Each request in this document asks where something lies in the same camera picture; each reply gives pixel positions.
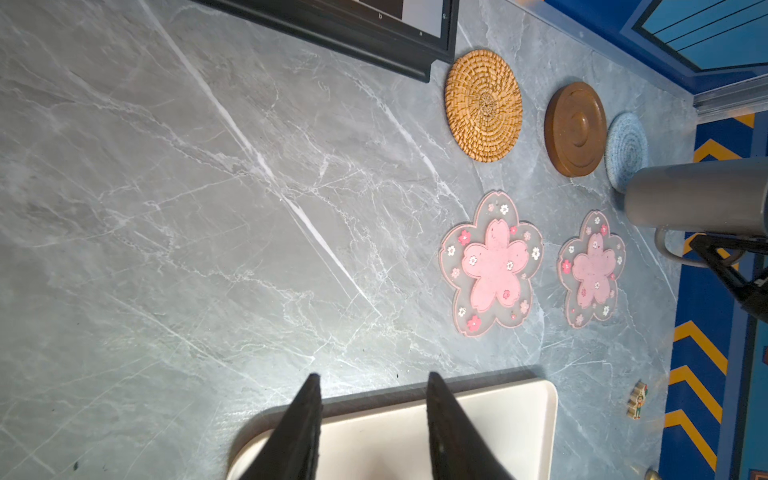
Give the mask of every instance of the flower-shaped coaster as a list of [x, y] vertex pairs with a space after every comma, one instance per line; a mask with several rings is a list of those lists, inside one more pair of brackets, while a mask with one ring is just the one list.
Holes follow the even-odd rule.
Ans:
[[592, 319], [607, 320], [616, 309], [616, 281], [624, 270], [627, 251], [618, 235], [611, 235], [608, 219], [591, 211], [578, 238], [560, 249], [558, 275], [568, 295], [565, 318], [574, 328]]
[[507, 194], [486, 195], [475, 222], [454, 227], [440, 250], [442, 273], [457, 290], [453, 319], [458, 331], [480, 336], [494, 323], [521, 325], [531, 310], [531, 277], [543, 250], [541, 233], [518, 221]]

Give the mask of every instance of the small toy figure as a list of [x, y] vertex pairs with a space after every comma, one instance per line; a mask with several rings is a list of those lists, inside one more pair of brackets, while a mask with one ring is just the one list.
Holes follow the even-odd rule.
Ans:
[[627, 402], [627, 416], [634, 420], [640, 419], [640, 410], [645, 405], [645, 398], [648, 396], [648, 385], [637, 382], [632, 394], [629, 395], [629, 402]]

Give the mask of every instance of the marble countertop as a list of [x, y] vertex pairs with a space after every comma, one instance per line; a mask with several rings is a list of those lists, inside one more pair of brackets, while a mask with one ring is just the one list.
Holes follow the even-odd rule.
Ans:
[[[458, 26], [457, 55], [490, 48], [520, 84], [493, 164], [452, 139], [443, 63], [423, 84], [184, 0], [0, 5], [0, 478], [223, 478], [310, 372], [331, 398], [521, 367], [558, 388], [552, 478], [656, 465], [680, 270], [604, 168], [555, 171], [543, 121], [583, 80], [682, 163], [692, 98], [503, 0], [462, 0]], [[525, 324], [467, 339], [437, 252], [490, 190], [545, 248]], [[554, 262], [593, 209], [628, 260], [616, 314], [576, 330]]]

